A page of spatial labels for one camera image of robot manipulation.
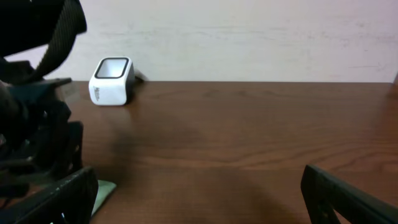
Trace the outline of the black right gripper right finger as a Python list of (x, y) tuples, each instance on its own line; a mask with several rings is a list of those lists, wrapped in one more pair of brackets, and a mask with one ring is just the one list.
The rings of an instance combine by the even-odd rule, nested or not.
[(337, 213), (350, 223), (397, 223), (397, 207), (316, 166), (305, 166), (300, 188), (312, 224), (339, 223)]

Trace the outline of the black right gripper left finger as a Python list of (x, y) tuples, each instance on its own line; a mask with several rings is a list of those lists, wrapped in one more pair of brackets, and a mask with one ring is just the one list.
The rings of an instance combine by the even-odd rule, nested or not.
[(29, 193), (30, 183), (1, 184), (1, 223), (89, 223), (98, 192), (93, 168)]

